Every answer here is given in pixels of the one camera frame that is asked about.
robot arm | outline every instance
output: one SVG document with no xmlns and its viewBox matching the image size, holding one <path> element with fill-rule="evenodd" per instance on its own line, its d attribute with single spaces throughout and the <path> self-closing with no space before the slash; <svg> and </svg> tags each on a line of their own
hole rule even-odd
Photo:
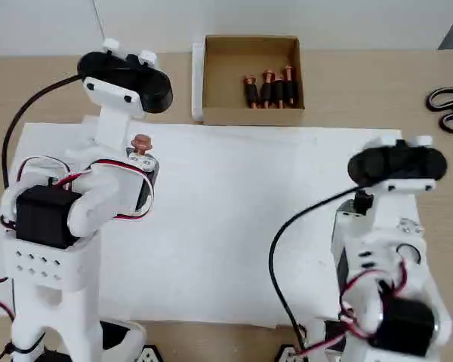
<svg viewBox="0 0 453 362">
<path fill-rule="evenodd" d="M 451 335 L 451 318 L 428 268 L 424 229 L 402 209 L 403 199 L 434 189 L 445 159 L 426 137 L 411 144 L 379 139 L 351 159 L 350 175 L 368 183 L 386 172 L 382 165 L 411 157 L 418 159 L 413 167 L 357 192 L 336 215 L 332 253 L 341 320 L 351 332 L 345 362 L 437 361 Z"/>
<path fill-rule="evenodd" d="M 27 158 L 2 196 L 2 244 L 16 305 L 4 353 L 16 362 L 134 362 L 158 355 L 143 346 L 141 326 L 100 320 L 100 228 L 149 211 L 159 163 L 146 153 L 149 137 L 137 135 L 130 147 L 125 135 L 130 117 L 171 105 L 171 84 L 151 53 L 120 54 L 111 41 L 105 47 L 78 66 L 89 97 L 101 106 L 94 139 L 84 149 L 67 150 L 66 161 L 34 156 L 44 160 L 30 166 Z M 68 356 L 44 350 L 45 327 L 62 336 Z"/>
</svg>

table surface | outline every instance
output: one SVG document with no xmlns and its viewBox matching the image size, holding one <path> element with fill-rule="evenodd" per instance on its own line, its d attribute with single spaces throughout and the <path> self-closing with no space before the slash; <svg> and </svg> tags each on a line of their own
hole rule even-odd
<svg viewBox="0 0 453 362">
<path fill-rule="evenodd" d="M 191 55 L 160 54 L 171 77 L 173 106 L 147 121 L 194 123 L 190 115 Z M 71 75 L 78 57 L 0 57 L 0 150 L 3 134 L 15 112 L 39 88 Z M 424 108 L 435 87 L 453 86 L 453 51 L 304 51 L 302 54 L 306 111 L 303 125 L 315 127 L 397 128 L 404 137 L 434 136 L 449 169 L 439 188 L 418 198 L 427 233 L 430 268 L 453 317 L 453 135 L 437 127 L 439 114 Z M 37 102 L 25 121 L 79 123 L 97 114 L 80 84 L 56 90 Z M 17 144 L 20 129 L 12 139 Z M 2 195 L 0 172 L 0 196 Z M 269 361 L 282 343 L 294 341 L 287 327 L 194 323 L 145 323 L 149 342 L 165 360 Z M 9 322 L 0 318 L 0 351 L 9 339 Z M 453 360 L 453 337 L 443 352 Z"/>
</svg>

white sheet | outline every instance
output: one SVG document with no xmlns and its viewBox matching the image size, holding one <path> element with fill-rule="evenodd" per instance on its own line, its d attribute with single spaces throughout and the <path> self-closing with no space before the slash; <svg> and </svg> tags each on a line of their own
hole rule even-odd
<svg viewBox="0 0 453 362">
<path fill-rule="evenodd" d="M 12 174 L 27 155 L 60 156 L 93 132 L 92 124 L 27 124 Z M 126 319 L 263 326 L 288 323 L 267 268 L 277 229 L 295 212 L 353 186 L 347 162 L 366 142 L 399 135 L 138 122 L 130 132 L 153 138 L 161 164 L 156 202 L 143 221 L 103 227 L 100 311 Z M 337 315 L 330 242 L 341 202 L 299 220 L 279 243 L 279 284 L 301 321 Z M 414 199 L 405 208 L 417 217 Z M 8 303 L 9 293 L 0 285 Z"/>
</svg>

cardboard box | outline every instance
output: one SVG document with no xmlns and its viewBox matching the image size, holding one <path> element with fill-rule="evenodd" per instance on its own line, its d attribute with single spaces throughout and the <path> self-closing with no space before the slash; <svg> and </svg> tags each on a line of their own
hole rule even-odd
<svg viewBox="0 0 453 362">
<path fill-rule="evenodd" d="M 255 76 L 260 94 L 263 71 L 271 69 L 280 73 L 287 65 L 295 68 L 296 108 L 250 109 L 244 94 L 245 75 Z M 299 41 L 294 36 L 208 35 L 202 90 L 203 121 L 218 125 L 299 125 L 304 112 L 301 75 Z"/>
</svg>

copper screw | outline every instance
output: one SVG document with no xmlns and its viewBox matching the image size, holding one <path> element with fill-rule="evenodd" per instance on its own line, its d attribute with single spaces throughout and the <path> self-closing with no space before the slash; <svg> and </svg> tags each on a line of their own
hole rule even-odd
<svg viewBox="0 0 453 362">
<path fill-rule="evenodd" d="M 275 80 L 277 81 L 283 81 L 284 80 L 284 77 L 282 74 L 279 74 L 275 77 Z M 277 106 L 279 107 L 279 109 L 283 109 L 284 108 L 284 100 L 281 98 L 279 100 L 277 100 Z"/>
<path fill-rule="evenodd" d="M 153 148 L 151 137 L 146 134 L 137 134 L 134 136 L 131 145 L 134 147 L 134 153 L 137 153 L 138 155 L 144 155 L 146 151 Z"/>
<path fill-rule="evenodd" d="M 272 83 L 273 76 L 274 76 L 273 71 L 270 70 L 270 69 L 267 69 L 265 72 L 263 72 L 263 82 L 266 83 L 266 84 Z M 263 102 L 263 107 L 266 108 L 266 109 L 269 108 L 269 101 L 268 100 Z"/>
<path fill-rule="evenodd" d="M 285 79 L 287 79 L 287 81 L 293 81 L 293 79 L 292 79 L 293 70 L 294 70 L 294 68 L 292 66 L 286 66 L 284 68 Z M 288 99 L 288 104 L 290 104 L 291 106 L 294 104 L 294 98 L 293 97 L 290 97 Z"/>
<path fill-rule="evenodd" d="M 253 75 L 246 75 L 244 82 L 246 84 L 255 84 L 256 80 L 257 79 Z M 250 107 L 253 108 L 253 109 L 257 109 L 257 102 L 252 102 L 250 104 Z"/>
</svg>

